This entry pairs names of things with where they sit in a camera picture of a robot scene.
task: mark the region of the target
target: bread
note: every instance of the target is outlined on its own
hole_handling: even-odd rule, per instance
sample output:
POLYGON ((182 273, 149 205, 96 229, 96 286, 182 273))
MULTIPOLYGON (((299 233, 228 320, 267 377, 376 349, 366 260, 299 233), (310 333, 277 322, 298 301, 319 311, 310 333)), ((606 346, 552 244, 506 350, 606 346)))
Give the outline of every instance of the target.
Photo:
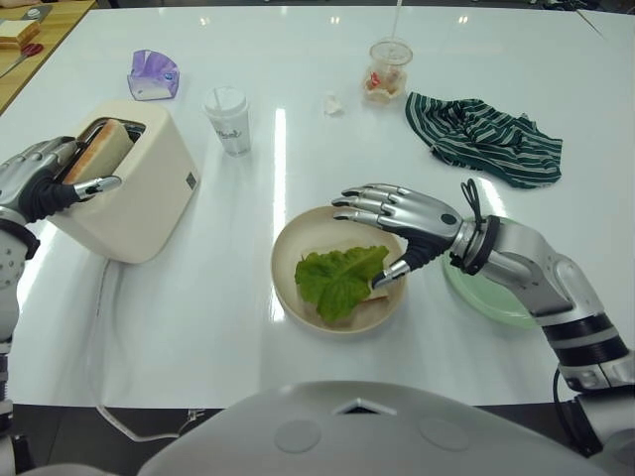
MULTIPOLYGON (((318 253, 319 255, 324 255, 326 253, 330 253, 331 251, 335 251, 335 250, 345 253, 347 250, 351 248, 355 248, 355 247, 368 248, 369 246, 372 246, 372 245, 363 244, 357 240, 345 240, 345 241, 340 241, 339 243, 333 246, 311 248, 302 254, 302 259, 304 260, 311 253, 318 253)), ((387 297, 388 297, 388 290, 386 289, 386 287, 379 288, 377 290, 373 290, 371 288, 370 295, 368 295, 368 297, 362 302, 369 302, 371 300, 384 299, 387 297)))
POLYGON ((35 20, 5 20, 0 23, 0 49, 20 50, 40 32, 35 20))
POLYGON ((132 146, 133 142, 123 124, 116 119, 108 119, 68 171, 63 183, 78 183, 112 175, 132 146))

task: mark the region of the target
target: light green plate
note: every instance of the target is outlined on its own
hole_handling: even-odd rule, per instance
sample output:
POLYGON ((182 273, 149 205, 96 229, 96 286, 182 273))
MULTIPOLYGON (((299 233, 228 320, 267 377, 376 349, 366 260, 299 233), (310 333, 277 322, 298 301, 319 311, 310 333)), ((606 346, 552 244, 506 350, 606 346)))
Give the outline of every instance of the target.
POLYGON ((479 275, 470 276, 449 263, 449 253, 442 257, 444 274, 454 290, 465 301, 490 319, 523 329, 538 324, 512 293, 479 275))

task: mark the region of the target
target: green lettuce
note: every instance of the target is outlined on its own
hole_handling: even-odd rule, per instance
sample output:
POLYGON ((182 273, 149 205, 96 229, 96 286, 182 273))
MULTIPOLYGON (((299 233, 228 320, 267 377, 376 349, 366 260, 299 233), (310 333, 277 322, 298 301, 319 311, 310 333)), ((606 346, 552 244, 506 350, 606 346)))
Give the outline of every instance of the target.
POLYGON ((315 304, 326 322, 347 317, 370 295, 368 282, 384 269, 386 255, 385 246, 310 253, 296 266, 300 296, 315 304))

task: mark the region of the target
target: clear plastic cup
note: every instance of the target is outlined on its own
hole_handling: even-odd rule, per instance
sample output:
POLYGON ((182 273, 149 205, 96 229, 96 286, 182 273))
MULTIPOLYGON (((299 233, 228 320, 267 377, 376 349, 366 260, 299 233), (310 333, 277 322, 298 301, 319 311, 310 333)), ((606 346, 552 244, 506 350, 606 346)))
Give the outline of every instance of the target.
POLYGON ((227 154, 241 156, 250 151, 249 104, 242 91, 215 87, 205 96, 202 109, 227 154))
POLYGON ((404 68, 413 58, 406 42, 398 38, 385 38, 370 48, 372 65, 366 71, 364 92, 374 102, 387 104, 401 95, 406 88, 404 68))

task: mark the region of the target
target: purple tissue box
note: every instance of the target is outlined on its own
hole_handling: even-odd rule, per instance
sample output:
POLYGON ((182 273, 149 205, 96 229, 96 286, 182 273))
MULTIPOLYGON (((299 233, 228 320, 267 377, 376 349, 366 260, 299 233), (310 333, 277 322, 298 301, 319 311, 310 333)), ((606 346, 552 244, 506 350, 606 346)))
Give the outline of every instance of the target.
POLYGON ((179 67, 161 53, 139 50, 132 56, 128 87, 138 101, 173 98, 179 90, 179 67))

